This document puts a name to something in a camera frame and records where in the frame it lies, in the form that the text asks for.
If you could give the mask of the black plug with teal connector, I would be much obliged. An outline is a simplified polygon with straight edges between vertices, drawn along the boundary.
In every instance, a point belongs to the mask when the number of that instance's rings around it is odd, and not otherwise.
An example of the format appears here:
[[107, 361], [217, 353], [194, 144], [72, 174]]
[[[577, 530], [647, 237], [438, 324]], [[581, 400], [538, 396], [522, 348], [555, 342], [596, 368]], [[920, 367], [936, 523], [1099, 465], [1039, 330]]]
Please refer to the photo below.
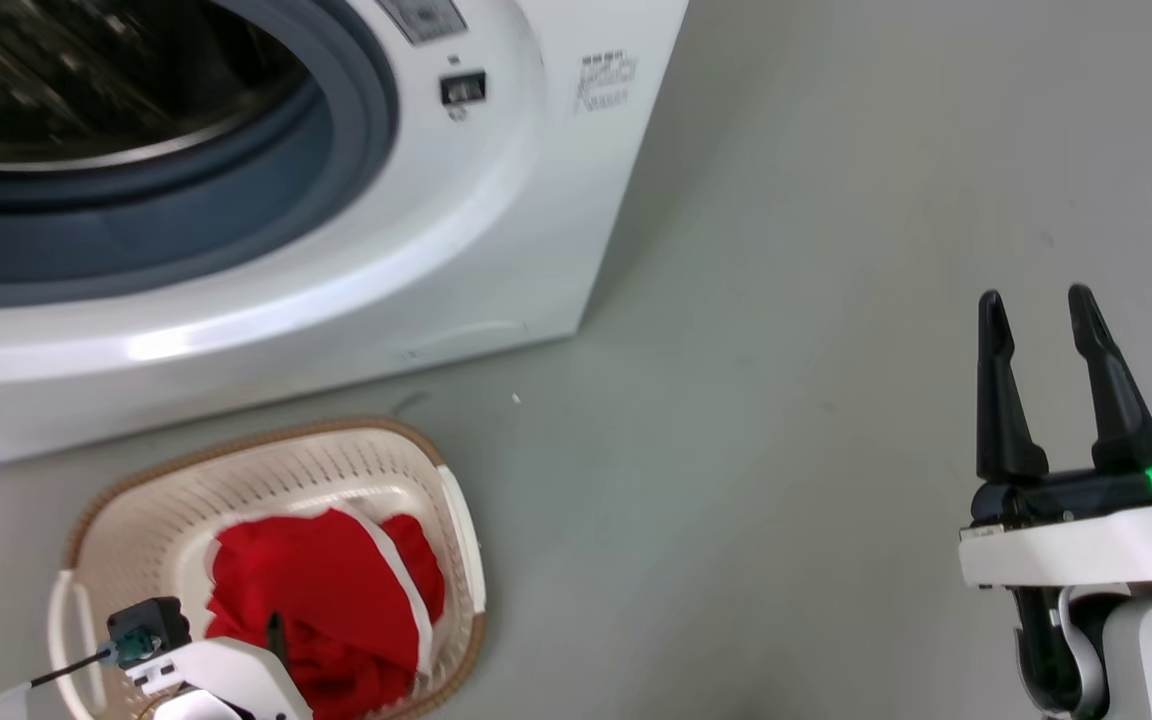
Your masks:
[[116, 611], [106, 620], [106, 629], [114, 646], [113, 662], [123, 670], [192, 641], [182, 602], [174, 596], [147, 598]]

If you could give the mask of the red and white garment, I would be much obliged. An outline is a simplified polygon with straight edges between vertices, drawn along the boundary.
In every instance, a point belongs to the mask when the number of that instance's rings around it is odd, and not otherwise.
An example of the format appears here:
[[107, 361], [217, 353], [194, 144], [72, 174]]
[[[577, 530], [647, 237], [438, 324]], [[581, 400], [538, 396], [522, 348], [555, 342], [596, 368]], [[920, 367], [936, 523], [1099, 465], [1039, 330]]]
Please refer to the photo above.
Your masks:
[[262, 647], [271, 617], [282, 619], [314, 720], [358, 720], [429, 673], [445, 579], [419, 520], [328, 509], [244, 521], [217, 543], [207, 637]]

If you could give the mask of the round white filter cover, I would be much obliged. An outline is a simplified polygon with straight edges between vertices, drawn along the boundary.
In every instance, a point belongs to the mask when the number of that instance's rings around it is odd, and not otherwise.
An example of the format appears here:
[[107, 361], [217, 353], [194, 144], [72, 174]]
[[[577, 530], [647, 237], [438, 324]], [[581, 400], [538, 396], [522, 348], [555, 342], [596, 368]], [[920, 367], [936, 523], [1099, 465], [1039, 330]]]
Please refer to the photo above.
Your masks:
[[517, 344], [525, 344], [529, 338], [525, 323], [515, 320], [470, 323], [422, 338], [420, 341], [404, 348], [402, 357], [407, 363], [415, 364], [457, 363], [467, 357], [494, 354]]

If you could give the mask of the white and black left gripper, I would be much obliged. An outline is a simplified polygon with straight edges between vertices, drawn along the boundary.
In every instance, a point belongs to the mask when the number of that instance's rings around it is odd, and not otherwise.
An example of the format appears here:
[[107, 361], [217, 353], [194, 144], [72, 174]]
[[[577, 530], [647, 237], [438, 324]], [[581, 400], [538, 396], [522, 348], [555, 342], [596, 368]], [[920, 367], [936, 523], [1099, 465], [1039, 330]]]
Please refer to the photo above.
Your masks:
[[265, 647], [232, 638], [197, 641], [126, 670], [146, 696], [162, 696], [152, 720], [314, 720], [291, 682], [285, 620], [271, 612]]

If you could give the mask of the grey warning sticker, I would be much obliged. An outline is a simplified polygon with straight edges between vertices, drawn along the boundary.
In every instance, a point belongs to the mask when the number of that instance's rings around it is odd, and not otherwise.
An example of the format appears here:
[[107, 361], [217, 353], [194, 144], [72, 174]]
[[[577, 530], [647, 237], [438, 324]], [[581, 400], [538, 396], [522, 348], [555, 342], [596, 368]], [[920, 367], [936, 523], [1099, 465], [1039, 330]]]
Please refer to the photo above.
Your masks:
[[467, 33], [454, 0], [376, 0], [414, 46]]

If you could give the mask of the steel washing machine drum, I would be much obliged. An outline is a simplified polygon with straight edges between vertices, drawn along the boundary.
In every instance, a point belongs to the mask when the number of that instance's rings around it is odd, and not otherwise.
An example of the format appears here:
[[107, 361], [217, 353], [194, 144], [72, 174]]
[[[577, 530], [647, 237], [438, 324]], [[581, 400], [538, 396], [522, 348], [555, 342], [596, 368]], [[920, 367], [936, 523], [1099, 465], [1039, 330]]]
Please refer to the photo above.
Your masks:
[[0, 172], [172, 156], [265, 118], [306, 77], [218, 0], [0, 0]]

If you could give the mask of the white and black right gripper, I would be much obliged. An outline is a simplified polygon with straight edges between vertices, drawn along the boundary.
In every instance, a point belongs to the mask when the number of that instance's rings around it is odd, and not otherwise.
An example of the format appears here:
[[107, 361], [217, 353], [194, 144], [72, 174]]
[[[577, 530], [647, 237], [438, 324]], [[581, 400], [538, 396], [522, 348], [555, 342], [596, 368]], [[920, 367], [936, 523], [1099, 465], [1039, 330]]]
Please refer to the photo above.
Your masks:
[[975, 473], [983, 486], [957, 559], [969, 585], [1078, 588], [1152, 582], [1152, 415], [1091, 288], [1068, 291], [1076, 351], [1087, 365], [1097, 471], [1049, 471], [1030, 437], [1005, 300], [978, 302]]

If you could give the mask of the grey rubber door gasket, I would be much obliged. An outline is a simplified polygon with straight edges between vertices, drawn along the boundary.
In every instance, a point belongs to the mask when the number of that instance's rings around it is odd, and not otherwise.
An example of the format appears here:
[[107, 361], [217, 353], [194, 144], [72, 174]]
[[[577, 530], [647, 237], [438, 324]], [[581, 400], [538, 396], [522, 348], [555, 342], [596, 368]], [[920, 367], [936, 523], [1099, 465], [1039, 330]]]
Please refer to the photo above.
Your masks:
[[119, 167], [0, 172], [0, 309], [115, 300], [237, 268], [369, 190], [397, 136], [396, 73], [349, 0], [218, 0], [306, 83], [204, 145]]

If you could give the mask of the black door latch socket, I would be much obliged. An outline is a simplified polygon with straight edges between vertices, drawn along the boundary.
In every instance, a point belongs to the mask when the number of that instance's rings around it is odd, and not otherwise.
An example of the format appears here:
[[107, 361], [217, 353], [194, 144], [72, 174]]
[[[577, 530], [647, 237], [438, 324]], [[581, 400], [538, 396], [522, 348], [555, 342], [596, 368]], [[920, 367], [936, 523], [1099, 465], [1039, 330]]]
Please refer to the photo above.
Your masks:
[[461, 108], [484, 103], [486, 91], [488, 91], [488, 74], [485, 70], [448, 74], [439, 78], [440, 103], [445, 108]]

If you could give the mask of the cream perforated laundry basket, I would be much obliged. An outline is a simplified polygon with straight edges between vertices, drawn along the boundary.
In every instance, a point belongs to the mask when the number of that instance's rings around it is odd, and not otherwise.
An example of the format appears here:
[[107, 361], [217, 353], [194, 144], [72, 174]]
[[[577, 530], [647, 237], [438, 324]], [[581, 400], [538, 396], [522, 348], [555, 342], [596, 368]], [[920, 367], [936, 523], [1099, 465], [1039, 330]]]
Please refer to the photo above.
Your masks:
[[92, 655], [106, 619], [132, 602], [174, 596], [194, 632], [209, 624], [212, 539], [238, 521], [339, 507], [388, 520], [404, 514], [445, 579], [429, 673], [402, 702], [364, 720], [420, 720], [467, 682], [486, 634], [480, 543], [462, 488], [429, 438], [381, 418], [329, 420], [238, 439], [134, 473], [82, 511], [47, 607], [55, 669]]

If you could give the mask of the white front-load washing machine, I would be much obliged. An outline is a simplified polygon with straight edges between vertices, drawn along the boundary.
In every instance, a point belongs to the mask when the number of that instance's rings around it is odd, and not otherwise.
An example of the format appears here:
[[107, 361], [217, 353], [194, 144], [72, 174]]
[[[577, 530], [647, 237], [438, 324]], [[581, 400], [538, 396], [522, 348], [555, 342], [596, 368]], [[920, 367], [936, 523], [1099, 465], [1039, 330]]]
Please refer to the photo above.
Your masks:
[[[689, 0], [454, 1], [467, 33], [414, 46], [349, 0], [397, 136], [328, 222], [197, 281], [0, 309], [0, 465], [444, 364], [402, 353], [457, 325], [579, 328]], [[486, 100], [445, 108], [470, 70]]]

